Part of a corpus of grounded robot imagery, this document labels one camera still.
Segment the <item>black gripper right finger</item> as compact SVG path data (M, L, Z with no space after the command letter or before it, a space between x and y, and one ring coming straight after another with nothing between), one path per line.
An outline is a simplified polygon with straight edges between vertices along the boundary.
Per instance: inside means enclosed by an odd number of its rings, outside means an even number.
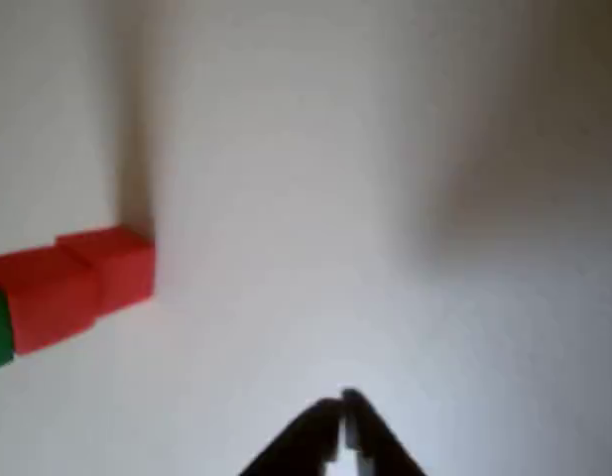
M358 475L427 475L361 392L345 389L341 396L345 441L356 453Z

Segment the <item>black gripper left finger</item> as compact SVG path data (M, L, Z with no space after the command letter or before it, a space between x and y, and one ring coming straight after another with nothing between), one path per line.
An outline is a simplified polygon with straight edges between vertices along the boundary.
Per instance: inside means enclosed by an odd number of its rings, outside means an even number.
M341 400L324 398L293 419L241 476L320 476L337 454Z

